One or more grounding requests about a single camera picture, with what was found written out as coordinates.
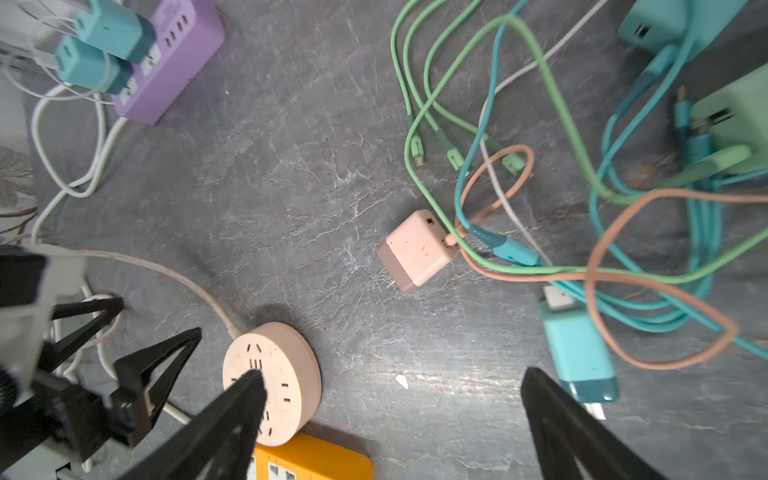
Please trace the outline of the teal charger with white cable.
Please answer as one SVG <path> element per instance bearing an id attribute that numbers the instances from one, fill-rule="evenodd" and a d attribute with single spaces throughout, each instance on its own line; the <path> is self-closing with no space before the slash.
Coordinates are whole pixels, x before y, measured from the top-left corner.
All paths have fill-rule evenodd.
<path id="1" fill-rule="evenodd" d="M 127 61 L 73 36 L 64 36 L 61 39 L 55 57 L 60 66 L 58 78 L 88 90 L 119 94 L 132 74 Z"/>

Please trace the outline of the pink round power socket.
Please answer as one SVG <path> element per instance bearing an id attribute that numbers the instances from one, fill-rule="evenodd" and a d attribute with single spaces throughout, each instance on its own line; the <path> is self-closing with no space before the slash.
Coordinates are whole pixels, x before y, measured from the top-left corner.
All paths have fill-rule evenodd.
<path id="1" fill-rule="evenodd" d="M 269 322 L 229 346 L 223 362 L 223 387 L 229 388 L 250 370 L 261 372 L 267 392 L 257 443 L 281 446 L 317 413 L 322 395 L 317 358 L 296 329 Z"/>

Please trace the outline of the green charger cube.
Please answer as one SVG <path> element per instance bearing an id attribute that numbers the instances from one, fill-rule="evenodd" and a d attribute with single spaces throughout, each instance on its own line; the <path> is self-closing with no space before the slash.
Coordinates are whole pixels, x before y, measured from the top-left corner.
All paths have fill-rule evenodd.
<path id="1" fill-rule="evenodd" d="M 767 69 L 763 65 L 693 106 L 694 124 L 708 129 L 717 150 L 736 145 L 751 149 L 751 156 L 727 169 L 728 174 L 767 167 Z"/>

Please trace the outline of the pink charger adapter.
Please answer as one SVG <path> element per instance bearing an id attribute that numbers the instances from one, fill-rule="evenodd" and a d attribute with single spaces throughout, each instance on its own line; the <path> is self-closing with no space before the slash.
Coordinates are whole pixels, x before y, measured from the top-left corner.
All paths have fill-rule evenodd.
<path id="1" fill-rule="evenodd" d="M 459 253 L 433 212 L 417 210 L 377 247 L 376 254 L 404 294 L 423 286 Z"/>

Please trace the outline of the orange power strip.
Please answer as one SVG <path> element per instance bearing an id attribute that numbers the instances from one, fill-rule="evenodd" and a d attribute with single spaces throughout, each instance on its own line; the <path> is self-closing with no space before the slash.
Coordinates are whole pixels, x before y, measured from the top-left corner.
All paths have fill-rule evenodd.
<path id="1" fill-rule="evenodd" d="M 279 447 L 257 444 L 246 478 L 373 480 L 374 466 L 363 454 L 298 433 Z"/>

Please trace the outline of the purple power strip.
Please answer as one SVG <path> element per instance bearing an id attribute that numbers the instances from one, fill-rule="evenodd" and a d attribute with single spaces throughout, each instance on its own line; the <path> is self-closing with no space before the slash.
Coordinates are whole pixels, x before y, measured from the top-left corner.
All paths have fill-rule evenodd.
<path id="1" fill-rule="evenodd" d="M 221 47 L 225 30 L 213 0 L 164 0 L 150 21 L 156 40 L 112 100 L 119 116 L 154 125 Z"/>

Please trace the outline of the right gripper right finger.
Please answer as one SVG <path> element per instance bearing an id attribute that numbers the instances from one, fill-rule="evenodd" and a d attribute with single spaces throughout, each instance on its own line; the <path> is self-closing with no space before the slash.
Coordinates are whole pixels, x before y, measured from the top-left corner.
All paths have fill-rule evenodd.
<path id="1" fill-rule="evenodd" d="M 545 479 L 662 479 L 569 396 L 544 371 L 526 369 L 521 384 L 542 475 Z"/>

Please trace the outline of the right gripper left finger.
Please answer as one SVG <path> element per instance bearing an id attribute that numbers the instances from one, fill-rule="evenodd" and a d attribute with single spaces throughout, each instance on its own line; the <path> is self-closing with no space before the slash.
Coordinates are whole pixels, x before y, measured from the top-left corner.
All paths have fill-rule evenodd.
<path id="1" fill-rule="evenodd" d="M 259 370 L 249 370 L 124 479 L 245 479 L 265 411 Z"/>

